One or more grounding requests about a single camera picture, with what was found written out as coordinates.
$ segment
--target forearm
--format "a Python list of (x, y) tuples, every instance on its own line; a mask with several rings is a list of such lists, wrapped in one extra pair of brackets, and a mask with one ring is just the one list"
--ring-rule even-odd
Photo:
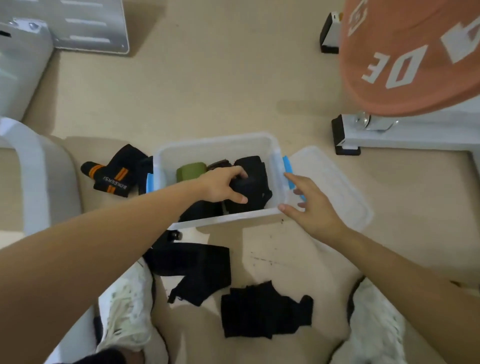
[(448, 363), (480, 363), (480, 300), (355, 231), (334, 247)]
[(9, 334), (2, 347), (15, 354), (6, 362), (18, 360), (25, 342), (42, 362), (88, 306), (201, 199), (200, 188), (195, 181), (178, 183), (78, 216), (3, 249), (0, 291), (6, 296), (0, 312), (8, 314), (0, 315), (0, 327)]

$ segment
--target shoe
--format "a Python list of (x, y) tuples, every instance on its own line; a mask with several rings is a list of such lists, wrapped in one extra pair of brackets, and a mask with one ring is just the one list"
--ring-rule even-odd
[(151, 320), (154, 297), (153, 275), (140, 258), (98, 299), (103, 333), (96, 352), (111, 347), (143, 350), (145, 364), (168, 364), (165, 342)]
[(407, 364), (405, 319), (365, 277), (350, 294), (347, 320), (350, 337), (334, 349), (328, 364)]

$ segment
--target plastic storage bin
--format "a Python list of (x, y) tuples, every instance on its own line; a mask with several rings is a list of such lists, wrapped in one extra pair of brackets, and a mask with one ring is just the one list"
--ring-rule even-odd
[(243, 218), (279, 214), (278, 204), (288, 201), (288, 181), (283, 175), (285, 166), (280, 146), (277, 139), (269, 133), (230, 135), (175, 142), (157, 151), (153, 157), (155, 190), (175, 184), (177, 182), (177, 168), (185, 164), (204, 162), (209, 165), (222, 159), (228, 159), (231, 163), (234, 163), (237, 159), (249, 156), (260, 156), (265, 163), (268, 186), (273, 193), (272, 198), (263, 210), (177, 222), (172, 224), (169, 229), (192, 228)]

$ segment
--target slotted metal plate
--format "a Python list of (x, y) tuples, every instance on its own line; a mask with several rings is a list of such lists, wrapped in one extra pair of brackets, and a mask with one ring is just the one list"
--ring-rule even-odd
[(126, 54), (121, 0), (0, 0), (0, 22), (41, 20), (56, 48)]

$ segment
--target person's left hand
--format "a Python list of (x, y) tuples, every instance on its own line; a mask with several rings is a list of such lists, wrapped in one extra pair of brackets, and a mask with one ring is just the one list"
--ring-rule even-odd
[(246, 204), (248, 198), (233, 191), (229, 186), (232, 178), (236, 176), (248, 177), (247, 172), (240, 166), (215, 168), (202, 174), (197, 178), (197, 182), (202, 186), (202, 199), (209, 202), (232, 200), (238, 204)]

